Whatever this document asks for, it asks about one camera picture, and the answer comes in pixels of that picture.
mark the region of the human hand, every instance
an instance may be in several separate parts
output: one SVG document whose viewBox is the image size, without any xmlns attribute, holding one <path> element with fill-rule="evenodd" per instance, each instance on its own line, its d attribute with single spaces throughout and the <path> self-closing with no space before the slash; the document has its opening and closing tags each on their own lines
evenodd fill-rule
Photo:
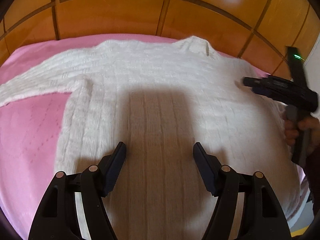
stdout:
<svg viewBox="0 0 320 240">
<path fill-rule="evenodd" d="M 299 136 L 299 132 L 294 123 L 287 119 L 285 113 L 284 119 L 284 135 L 287 145 L 293 146 L 296 142 L 296 138 Z M 302 131 L 311 129 L 311 140 L 307 148 L 307 154 L 311 154 L 320 145 L 320 122 L 319 119 L 312 116 L 308 116 L 302 121 L 298 122 L 298 128 Z"/>
</svg>

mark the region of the pink bedsheet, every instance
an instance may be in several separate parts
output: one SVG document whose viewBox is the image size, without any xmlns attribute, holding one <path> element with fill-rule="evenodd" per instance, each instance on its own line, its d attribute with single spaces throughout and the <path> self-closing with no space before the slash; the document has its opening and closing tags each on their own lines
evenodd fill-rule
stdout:
<svg viewBox="0 0 320 240">
<path fill-rule="evenodd" d="M 109 39 L 175 41 L 149 35 L 100 34 L 32 44 L 17 49 L 3 64 L 0 84 L 57 53 L 92 47 Z M 260 76 L 266 75 L 256 71 Z M 69 94 L 49 94 L 0 108 L 0 205 L 23 239 L 28 239 L 36 209 L 53 177 L 56 145 L 68 97 Z"/>
</svg>

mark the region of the cable knit pattern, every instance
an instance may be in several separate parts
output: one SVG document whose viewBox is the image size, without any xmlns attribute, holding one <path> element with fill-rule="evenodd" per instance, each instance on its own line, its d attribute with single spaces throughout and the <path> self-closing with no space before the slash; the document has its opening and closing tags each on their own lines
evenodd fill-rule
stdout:
<svg viewBox="0 0 320 240">
<path fill-rule="evenodd" d="M 55 171 L 81 172 L 124 141 L 127 159 L 105 201 L 118 239 L 195 240 L 216 203 L 192 158 L 197 141 L 238 172 L 262 171 L 288 219 L 301 206 L 278 105 L 242 87 L 243 76 L 255 76 L 247 62 L 222 57 L 197 37 L 172 44 L 108 40 L 57 54 L 1 85 L 0 106 L 72 92 Z M 89 239 L 80 202 L 77 209 Z"/>
</svg>

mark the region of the bed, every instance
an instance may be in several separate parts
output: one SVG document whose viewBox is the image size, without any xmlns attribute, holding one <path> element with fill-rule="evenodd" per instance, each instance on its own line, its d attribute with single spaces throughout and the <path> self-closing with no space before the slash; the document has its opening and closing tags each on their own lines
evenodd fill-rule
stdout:
<svg viewBox="0 0 320 240">
<path fill-rule="evenodd" d="M 289 79 L 284 46 L 300 47 L 306 59 L 320 30 L 307 0 L 297 2 L 295 13 L 285 18 L 279 15 L 293 0 L 25 1 L 15 0 L 1 21 L 0 59 L 5 62 L 0 84 L 68 49 L 90 48 L 105 40 L 172 43 L 191 35 L 207 39 L 223 56 L 248 61 L 260 76 L 271 73 Z M 258 2 L 249 9 L 252 1 Z M 287 30 L 290 21 L 294 24 Z M 54 174 L 55 149 L 69 96 L 46 94 L 0 108 L 0 182 L 5 189 L 0 190 L 0 205 L 23 239 L 28 237 L 34 212 Z M 292 224 L 308 197 L 302 172 L 294 174 Z"/>
</svg>

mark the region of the finger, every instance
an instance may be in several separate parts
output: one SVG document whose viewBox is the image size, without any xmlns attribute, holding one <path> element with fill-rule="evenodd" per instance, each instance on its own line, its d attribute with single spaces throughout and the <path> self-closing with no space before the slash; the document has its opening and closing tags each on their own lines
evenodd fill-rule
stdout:
<svg viewBox="0 0 320 240">
<path fill-rule="evenodd" d="M 286 130 L 292 130 L 292 129 L 294 129 L 294 123 L 290 120 L 285 120 L 284 121 L 284 128 Z"/>
<path fill-rule="evenodd" d="M 295 139 L 286 139 L 285 141 L 289 146 L 293 146 L 296 143 Z"/>
<path fill-rule="evenodd" d="M 302 121 L 298 122 L 298 127 L 300 130 L 306 129 L 320 129 L 319 119 L 312 116 L 308 116 Z"/>
<path fill-rule="evenodd" d="M 299 132 L 297 130 L 285 130 L 284 131 L 286 139 L 295 139 L 299 136 Z"/>
<path fill-rule="evenodd" d="M 320 145 L 320 130 L 315 129 L 311 132 L 311 145 L 318 147 Z"/>
</svg>

